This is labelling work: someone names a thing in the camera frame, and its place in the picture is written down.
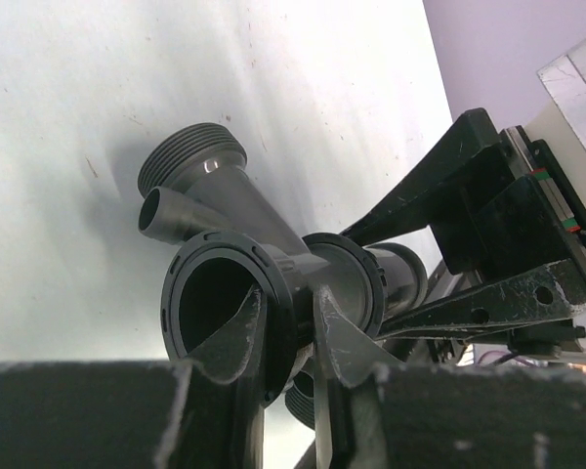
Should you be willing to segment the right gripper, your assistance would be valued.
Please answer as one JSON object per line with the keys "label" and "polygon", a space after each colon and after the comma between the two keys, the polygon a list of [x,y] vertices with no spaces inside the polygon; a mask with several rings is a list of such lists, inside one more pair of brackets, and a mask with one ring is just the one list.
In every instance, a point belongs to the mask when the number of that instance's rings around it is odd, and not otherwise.
{"label": "right gripper", "polygon": [[379,339],[437,332],[517,355],[586,362],[586,244],[563,226],[540,180],[513,175],[510,150],[485,110],[466,111],[342,231],[372,244],[430,224],[447,268],[472,280],[386,320]]}

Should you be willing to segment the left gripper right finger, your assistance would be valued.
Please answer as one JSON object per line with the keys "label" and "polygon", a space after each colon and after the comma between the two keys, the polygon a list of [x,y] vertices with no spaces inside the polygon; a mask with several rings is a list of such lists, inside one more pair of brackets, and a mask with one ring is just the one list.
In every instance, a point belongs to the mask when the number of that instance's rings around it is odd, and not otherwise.
{"label": "left gripper right finger", "polygon": [[586,375],[407,364],[314,294],[320,468],[586,468]]}

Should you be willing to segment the large grey pipe adapter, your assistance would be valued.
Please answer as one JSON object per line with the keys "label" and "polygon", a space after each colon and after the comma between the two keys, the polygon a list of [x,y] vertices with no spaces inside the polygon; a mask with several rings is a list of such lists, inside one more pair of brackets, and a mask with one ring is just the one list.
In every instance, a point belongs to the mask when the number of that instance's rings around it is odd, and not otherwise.
{"label": "large grey pipe adapter", "polygon": [[366,247],[339,234],[302,239],[301,251],[233,231],[207,231],[174,256],[163,282],[161,328],[168,357],[186,358],[224,326],[251,289],[267,303],[266,390],[271,402],[312,353],[313,294],[330,288],[346,318],[371,338],[384,320],[423,303],[428,276],[408,247]]}

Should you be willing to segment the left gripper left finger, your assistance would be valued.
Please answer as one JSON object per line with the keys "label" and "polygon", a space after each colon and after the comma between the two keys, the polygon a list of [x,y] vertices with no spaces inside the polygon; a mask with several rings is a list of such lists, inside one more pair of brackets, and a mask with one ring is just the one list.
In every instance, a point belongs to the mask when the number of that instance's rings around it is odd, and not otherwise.
{"label": "left gripper left finger", "polygon": [[0,362],[0,468],[259,468],[268,302],[177,362]]}

